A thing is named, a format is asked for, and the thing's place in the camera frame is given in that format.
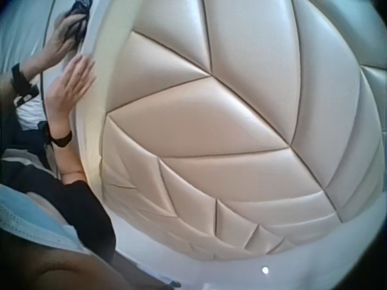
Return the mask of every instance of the white padded structure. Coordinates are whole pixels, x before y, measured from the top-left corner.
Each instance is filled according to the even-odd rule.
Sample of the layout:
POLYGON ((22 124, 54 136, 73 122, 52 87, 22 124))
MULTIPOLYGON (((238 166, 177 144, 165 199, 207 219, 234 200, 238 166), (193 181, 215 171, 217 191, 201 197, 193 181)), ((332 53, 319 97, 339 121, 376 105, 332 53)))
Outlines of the white padded structure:
POLYGON ((278 254, 369 207, 387 32, 345 2, 143 1, 106 96, 105 204, 198 260, 278 254))

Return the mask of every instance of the wrist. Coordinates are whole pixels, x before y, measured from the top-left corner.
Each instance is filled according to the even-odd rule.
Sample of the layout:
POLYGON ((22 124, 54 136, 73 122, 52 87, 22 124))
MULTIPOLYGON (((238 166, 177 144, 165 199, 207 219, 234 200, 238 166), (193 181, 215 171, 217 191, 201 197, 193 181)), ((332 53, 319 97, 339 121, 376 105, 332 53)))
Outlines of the wrist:
POLYGON ((61 139, 66 137, 71 131, 70 119, 58 118, 48 119, 48 127, 50 128, 50 135, 54 139, 61 139))
POLYGON ((28 82, 44 70, 44 66, 39 56, 31 56, 21 64, 20 70, 28 82))

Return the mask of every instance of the person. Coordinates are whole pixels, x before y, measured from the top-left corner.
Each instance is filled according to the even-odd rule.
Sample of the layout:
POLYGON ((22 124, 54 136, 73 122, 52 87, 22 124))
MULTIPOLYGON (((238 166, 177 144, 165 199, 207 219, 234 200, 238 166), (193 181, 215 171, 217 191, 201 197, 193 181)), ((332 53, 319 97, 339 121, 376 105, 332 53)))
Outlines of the person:
MULTIPOLYGON (((16 67, 27 82, 73 49, 66 32, 84 17, 61 19, 43 50, 16 67)), ((96 79, 93 66, 91 56, 71 59, 45 93, 46 126, 35 130, 22 130, 15 114, 18 72, 0 78, 2 289, 132 289, 108 265, 112 223, 71 147, 70 112, 96 79), (51 147, 60 178, 47 158, 51 147)))

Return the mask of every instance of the quilted leather surface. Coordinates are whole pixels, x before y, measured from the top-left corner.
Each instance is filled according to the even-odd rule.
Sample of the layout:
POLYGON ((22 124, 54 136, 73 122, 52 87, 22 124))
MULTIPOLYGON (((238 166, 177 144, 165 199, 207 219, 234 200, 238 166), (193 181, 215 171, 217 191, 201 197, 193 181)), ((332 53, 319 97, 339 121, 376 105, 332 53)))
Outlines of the quilted leather surface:
POLYGON ((377 22, 354 41, 346 1, 145 0, 106 104, 105 203, 199 260, 281 253, 364 211, 387 32, 352 5, 377 22))

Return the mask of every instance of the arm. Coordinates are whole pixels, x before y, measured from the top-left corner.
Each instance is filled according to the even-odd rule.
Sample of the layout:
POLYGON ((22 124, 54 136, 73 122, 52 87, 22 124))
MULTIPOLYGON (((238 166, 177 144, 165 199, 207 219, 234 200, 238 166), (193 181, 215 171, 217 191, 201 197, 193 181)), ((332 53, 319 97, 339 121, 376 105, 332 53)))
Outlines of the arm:
MULTIPOLYGON (((76 56, 67 65, 62 76, 56 78, 46 94, 47 120, 50 134, 54 139, 67 136, 71 130, 69 114, 82 98, 95 77, 92 75, 94 61, 89 56, 76 56)), ((61 148, 53 145, 56 164, 64 184, 77 180, 86 181, 79 157, 71 148, 71 143, 61 148)))
MULTIPOLYGON (((43 50, 34 56, 29 57, 21 64, 23 75, 30 82, 35 76, 46 69, 59 63, 75 44, 74 38, 65 41, 65 33, 70 26, 82 21, 85 15, 72 15, 65 19, 57 19, 57 27, 43 50)), ((16 97, 12 87, 12 73, 8 72, 0 76, 0 113, 7 110, 16 97)))
MULTIPOLYGON (((40 74, 43 69, 43 61, 39 56, 31 56, 24 63, 21 64, 21 71, 28 82, 40 74)), ((13 103, 16 97, 16 92, 11 85, 12 73, 8 72, 0 76, 0 113, 7 110, 13 103)))

